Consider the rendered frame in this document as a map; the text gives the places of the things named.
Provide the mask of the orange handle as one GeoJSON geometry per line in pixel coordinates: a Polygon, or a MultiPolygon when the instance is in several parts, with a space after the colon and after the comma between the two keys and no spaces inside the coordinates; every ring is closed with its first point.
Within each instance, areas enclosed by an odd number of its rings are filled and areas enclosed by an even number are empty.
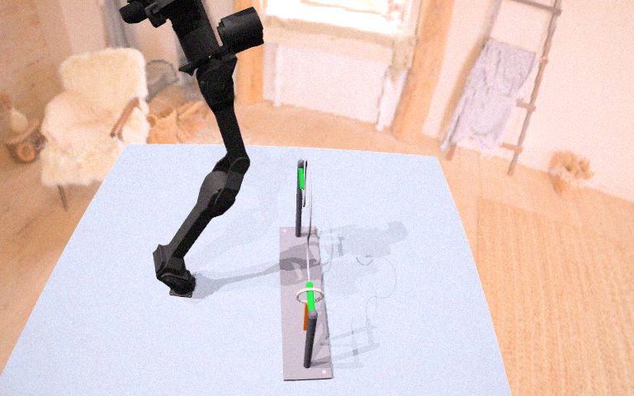
{"type": "Polygon", "coordinates": [[[316,291],[316,292],[319,292],[319,293],[320,293],[320,297],[319,297],[318,299],[314,299],[315,303],[317,303],[317,302],[321,301],[321,300],[323,299],[323,297],[324,297],[324,292],[323,292],[321,289],[316,289],[316,288],[304,288],[304,289],[302,289],[302,290],[299,290],[299,291],[296,293],[296,299],[297,299],[299,302],[301,302],[301,303],[305,303],[305,317],[304,317],[304,327],[303,327],[303,328],[304,328],[304,331],[306,331],[306,330],[307,330],[307,323],[308,323],[308,314],[309,314],[309,309],[308,309],[307,300],[301,299],[301,298],[299,297],[299,295],[300,295],[301,293],[306,292],[306,291],[316,291]]]}

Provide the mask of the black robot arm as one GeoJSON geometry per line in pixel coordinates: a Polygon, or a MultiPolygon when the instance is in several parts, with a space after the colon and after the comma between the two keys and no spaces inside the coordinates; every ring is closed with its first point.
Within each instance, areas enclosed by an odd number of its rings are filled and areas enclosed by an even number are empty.
{"type": "MultiPolygon", "coordinates": [[[[144,11],[156,28],[167,19],[180,25],[187,12],[192,11],[193,16],[201,13],[199,0],[154,0],[144,11]]],[[[169,295],[177,297],[191,298],[196,286],[196,278],[186,269],[185,255],[207,224],[234,205],[250,167],[234,113],[232,76],[238,59],[235,54],[264,44],[263,26],[255,8],[248,7],[221,18],[216,29],[222,46],[210,23],[178,37],[187,59],[178,70],[192,76],[197,69],[197,83],[214,113],[227,153],[205,177],[195,206],[171,242],[158,244],[153,252],[156,278],[170,288],[169,295]]]]}

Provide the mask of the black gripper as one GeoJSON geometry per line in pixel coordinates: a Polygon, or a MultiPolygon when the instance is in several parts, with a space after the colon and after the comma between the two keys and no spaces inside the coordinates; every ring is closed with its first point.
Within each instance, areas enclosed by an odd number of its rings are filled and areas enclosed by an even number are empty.
{"type": "MultiPolygon", "coordinates": [[[[127,0],[127,3],[129,4],[122,7],[119,11],[125,22],[128,24],[137,24],[148,18],[144,9],[153,2],[154,0],[127,0]]],[[[182,23],[180,25],[172,25],[174,31],[176,31],[175,33],[177,34],[177,37],[210,23],[208,20],[209,17],[204,10],[205,8],[203,7],[201,0],[199,0],[199,4],[201,13],[193,16],[192,11],[187,12],[181,16],[182,23]]]]}

